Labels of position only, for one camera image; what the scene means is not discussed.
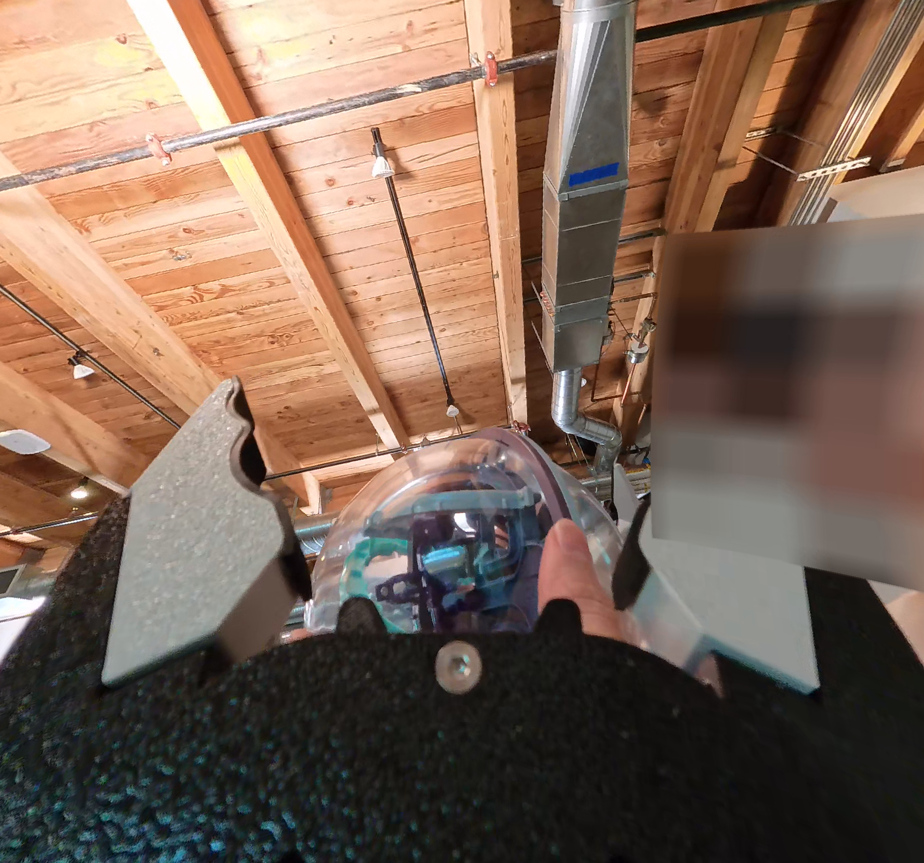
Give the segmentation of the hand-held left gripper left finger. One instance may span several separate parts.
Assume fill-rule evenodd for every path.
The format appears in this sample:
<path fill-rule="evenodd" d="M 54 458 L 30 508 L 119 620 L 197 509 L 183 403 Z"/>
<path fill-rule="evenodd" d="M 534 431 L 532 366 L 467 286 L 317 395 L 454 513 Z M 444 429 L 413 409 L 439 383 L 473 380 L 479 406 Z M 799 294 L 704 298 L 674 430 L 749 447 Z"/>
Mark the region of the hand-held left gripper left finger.
<path fill-rule="evenodd" d="M 135 482 L 101 681 L 201 653 L 220 669 L 278 637 L 312 596 L 237 377 L 219 384 Z"/>

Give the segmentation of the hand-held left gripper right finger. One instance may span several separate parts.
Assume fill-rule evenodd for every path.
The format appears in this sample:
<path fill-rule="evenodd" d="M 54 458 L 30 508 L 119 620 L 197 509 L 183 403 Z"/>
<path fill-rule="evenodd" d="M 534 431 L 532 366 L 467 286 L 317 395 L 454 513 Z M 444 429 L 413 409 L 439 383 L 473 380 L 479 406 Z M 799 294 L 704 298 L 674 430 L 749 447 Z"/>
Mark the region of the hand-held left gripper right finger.
<path fill-rule="evenodd" d="M 611 592 L 628 643 L 718 685 L 724 657 L 800 694 L 821 684 L 801 567 L 653 535 L 650 499 L 616 505 Z"/>

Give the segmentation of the clear maze ball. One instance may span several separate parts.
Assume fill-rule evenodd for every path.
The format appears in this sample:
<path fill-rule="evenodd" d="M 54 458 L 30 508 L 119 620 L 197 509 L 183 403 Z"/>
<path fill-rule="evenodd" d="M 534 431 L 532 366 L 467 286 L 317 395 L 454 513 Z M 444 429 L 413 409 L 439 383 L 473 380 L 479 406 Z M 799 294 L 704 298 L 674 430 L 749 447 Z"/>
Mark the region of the clear maze ball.
<path fill-rule="evenodd" d="M 329 530 L 305 627 L 332 633 L 341 606 L 360 598 L 392 634 L 527 633 L 540 613 L 543 548 L 562 518 L 584 532 L 598 583 L 612 596 L 625 534 L 537 443 L 490 428 L 410 453 Z"/>

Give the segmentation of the round metal duct elbow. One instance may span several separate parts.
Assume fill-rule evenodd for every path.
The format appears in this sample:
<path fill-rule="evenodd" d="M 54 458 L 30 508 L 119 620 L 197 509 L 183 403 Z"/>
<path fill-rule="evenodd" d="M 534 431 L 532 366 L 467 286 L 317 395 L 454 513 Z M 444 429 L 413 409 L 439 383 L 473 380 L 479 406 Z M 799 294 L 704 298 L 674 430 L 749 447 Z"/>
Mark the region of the round metal duct elbow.
<path fill-rule="evenodd" d="M 597 476 L 612 476 L 622 448 L 622 434 L 614 423 L 586 416 L 579 411 L 581 368 L 552 374 L 551 415 L 565 434 L 596 446 L 592 470 Z"/>

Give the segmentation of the person's left hand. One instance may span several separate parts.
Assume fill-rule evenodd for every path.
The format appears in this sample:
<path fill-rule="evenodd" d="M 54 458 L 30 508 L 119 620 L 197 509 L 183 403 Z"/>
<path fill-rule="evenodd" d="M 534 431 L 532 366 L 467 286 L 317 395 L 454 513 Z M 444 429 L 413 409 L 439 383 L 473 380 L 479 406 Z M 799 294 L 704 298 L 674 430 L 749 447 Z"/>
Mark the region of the person's left hand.
<path fill-rule="evenodd" d="M 581 528 L 569 519 L 557 521 L 549 531 L 539 564 L 539 617 L 536 629 L 563 620 L 575 628 L 576 617 L 584 634 L 610 638 L 629 645 L 638 643 L 631 620 L 618 611 L 599 581 L 590 548 Z"/>

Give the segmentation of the metal ceiling pipe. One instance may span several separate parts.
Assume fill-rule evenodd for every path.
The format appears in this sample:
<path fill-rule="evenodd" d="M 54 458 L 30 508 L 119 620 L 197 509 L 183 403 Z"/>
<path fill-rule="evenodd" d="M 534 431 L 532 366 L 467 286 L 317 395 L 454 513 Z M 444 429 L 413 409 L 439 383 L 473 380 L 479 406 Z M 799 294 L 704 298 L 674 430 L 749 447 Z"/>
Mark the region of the metal ceiling pipe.
<path fill-rule="evenodd" d="M 734 25 L 773 14 L 786 14 L 811 6 L 846 2 L 849 0 L 768 0 L 739 5 L 729 9 L 716 10 L 710 14 L 690 16 L 653 26 L 638 28 L 633 41 L 646 43 L 691 34 L 700 30 Z M 156 159 L 164 166 L 171 163 L 178 154 L 207 145 L 240 141 L 246 137 L 272 130 L 300 125 L 308 121 L 337 116 L 380 104 L 399 102 L 428 92 L 446 90 L 457 86 L 482 81 L 488 84 L 500 77 L 512 75 L 533 67 L 554 64 L 560 58 L 559 50 L 542 50 L 498 61 L 495 66 L 475 65 L 463 70 L 444 73 L 421 80 L 394 85 L 380 90 L 354 96 L 329 100 L 298 109 L 284 111 L 270 116 L 260 116 L 232 123 L 218 129 L 202 130 L 169 139 L 154 136 L 143 146 L 111 152 L 56 166 L 35 169 L 26 173 L 4 176 L 1 191 L 8 192 L 32 187 L 72 176 L 82 176 L 124 164 L 134 164 Z"/>

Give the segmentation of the metal conduit bundle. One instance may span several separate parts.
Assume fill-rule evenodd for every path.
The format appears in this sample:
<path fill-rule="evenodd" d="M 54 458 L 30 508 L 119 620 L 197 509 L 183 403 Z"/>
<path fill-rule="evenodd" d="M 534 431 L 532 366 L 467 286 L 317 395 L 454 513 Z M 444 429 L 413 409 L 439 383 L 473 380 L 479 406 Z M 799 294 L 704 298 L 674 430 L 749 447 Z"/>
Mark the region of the metal conduit bundle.
<path fill-rule="evenodd" d="M 901 0 L 834 128 L 821 165 L 803 174 L 789 225 L 821 220 L 831 188 L 868 165 L 860 151 L 922 46 L 923 0 Z"/>

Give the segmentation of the black track light rail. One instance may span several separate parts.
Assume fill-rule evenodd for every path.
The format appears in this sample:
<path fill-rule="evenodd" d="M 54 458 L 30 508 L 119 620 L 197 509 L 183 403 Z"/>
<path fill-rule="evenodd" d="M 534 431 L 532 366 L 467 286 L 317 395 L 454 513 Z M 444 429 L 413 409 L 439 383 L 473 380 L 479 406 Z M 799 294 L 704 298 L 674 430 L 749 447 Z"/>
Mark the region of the black track light rail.
<path fill-rule="evenodd" d="M 411 244 L 410 233 L 405 221 L 403 211 L 401 209 L 397 187 L 395 183 L 395 169 L 392 166 L 387 154 L 385 143 L 383 141 L 381 131 L 378 128 L 373 128 L 371 130 L 372 134 L 372 154 L 374 156 L 373 167 L 372 167 L 372 178 L 380 179 L 385 181 L 385 185 L 388 192 L 388 197 L 391 203 L 393 213 L 395 215 L 396 223 L 398 226 L 398 232 L 403 244 L 403 248 L 406 254 L 406 258 L 410 268 L 410 274 L 414 284 L 414 288 L 418 297 L 418 301 L 421 305 L 422 315 L 426 329 L 430 338 L 430 342 L 433 349 L 433 354 L 436 360 L 436 364 L 440 373 L 441 381 L 443 384 L 445 392 L 445 402 L 446 402 L 446 417 L 453 421 L 453 424 L 458 435 L 462 434 L 461 424 L 459 422 L 460 410 L 456 405 L 456 401 L 449 384 L 447 373 L 445 370 L 445 361 L 441 349 L 439 347 L 435 329 L 433 326 L 432 315 L 430 313 L 429 305 L 424 293 L 422 280 L 420 276 L 420 271 L 418 264 L 416 262 L 413 248 Z"/>
<path fill-rule="evenodd" d="M 153 412 L 157 418 L 163 420 L 172 429 L 179 430 L 181 424 L 175 418 L 170 416 L 162 407 L 156 405 L 149 397 L 137 390 L 132 384 L 127 382 L 121 376 L 113 372 L 102 361 L 96 358 L 92 353 L 86 350 L 81 344 L 68 336 L 64 331 L 54 325 L 45 316 L 35 310 L 24 299 L 17 296 L 7 286 L 1 285 L 1 295 L 17 309 L 25 313 L 32 321 L 40 325 L 46 332 L 51 334 L 56 340 L 62 343 L 70 351 L 67 358 L 68 365 L 73 370 L 75 381 L 86 381 L 88 378 L 103 375 L 110 382 L 117 385 L 124 392 L 131 395 L 137 402 Z"/>

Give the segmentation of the rectangular metal air duct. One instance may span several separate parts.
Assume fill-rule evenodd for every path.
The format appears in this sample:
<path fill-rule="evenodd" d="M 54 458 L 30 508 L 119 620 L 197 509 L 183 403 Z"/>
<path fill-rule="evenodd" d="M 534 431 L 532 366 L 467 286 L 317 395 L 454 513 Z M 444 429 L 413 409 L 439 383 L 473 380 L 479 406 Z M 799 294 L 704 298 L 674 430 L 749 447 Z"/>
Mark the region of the rectangular metal air duct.
<path fill-rule="evenodd" d="M 554 374 L 600 358 L 629 190 L 639 0 L 563 0 L 542 175 L 541 345 Z"/>

